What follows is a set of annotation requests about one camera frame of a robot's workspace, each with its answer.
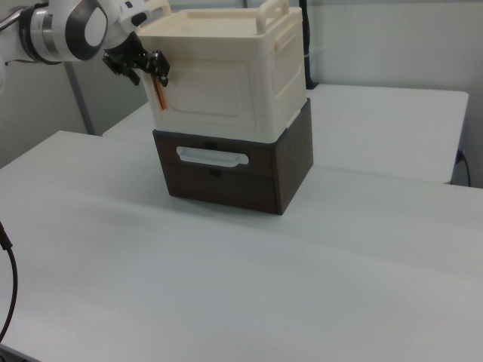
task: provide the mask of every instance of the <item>dark brown drawer unit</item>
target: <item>dark brown drawer unit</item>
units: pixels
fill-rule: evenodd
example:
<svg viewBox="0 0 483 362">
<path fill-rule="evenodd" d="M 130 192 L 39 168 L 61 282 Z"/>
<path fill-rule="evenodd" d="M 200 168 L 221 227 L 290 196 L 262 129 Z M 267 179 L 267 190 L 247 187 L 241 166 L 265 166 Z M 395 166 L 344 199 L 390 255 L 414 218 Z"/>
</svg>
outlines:
<svg viewBox="0 0 483 362">
<path fill-rule="evenodd" d="M 313 165 L 310 100 L 272 144 L 153 135 L 169 193 L 181 198 L 282 215 Z"/>
</svg>

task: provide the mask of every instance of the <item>table surface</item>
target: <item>table surface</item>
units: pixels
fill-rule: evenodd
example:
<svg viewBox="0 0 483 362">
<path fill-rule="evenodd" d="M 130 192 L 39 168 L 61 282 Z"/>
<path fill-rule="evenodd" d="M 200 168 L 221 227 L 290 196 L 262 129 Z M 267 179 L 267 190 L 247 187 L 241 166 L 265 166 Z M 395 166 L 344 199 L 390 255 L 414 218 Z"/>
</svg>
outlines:
<svg viewBox="0 0 483 362">
<path fill-rule="evenodd" d="M 479 189 L 314 167 L 274 216 L 170 197 L 153 144 L 61 132 L 0 200 L 4 344 L 44 362 L 483 359 Z"/>
<path fill-rule="evenodd" d="M 449 183 L 468 94 L 320 84 L 312 99 L 318 166 Z M 153 143 L 149 104 L 105 137 Z"/>
</svg>

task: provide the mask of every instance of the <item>white drawer handle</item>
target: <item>white drawer handle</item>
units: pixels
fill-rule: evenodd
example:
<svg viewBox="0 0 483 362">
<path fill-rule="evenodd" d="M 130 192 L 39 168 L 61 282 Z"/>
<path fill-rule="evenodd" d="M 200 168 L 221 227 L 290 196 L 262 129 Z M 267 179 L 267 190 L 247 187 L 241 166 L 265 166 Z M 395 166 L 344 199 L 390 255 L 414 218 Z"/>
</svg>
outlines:
<svg viewBox="0 0 483 362">
<path fill-rule="evenodd" d="M 211 149 L 192 149 L 191 147 L 177 147 L 177 154 L 181 161 L 194 162 L 196 164 L 209 164 L 210 166 L 236 167 L 239 164 L 248 164 L 247 155 L 214 151 Z"/>
</svg>

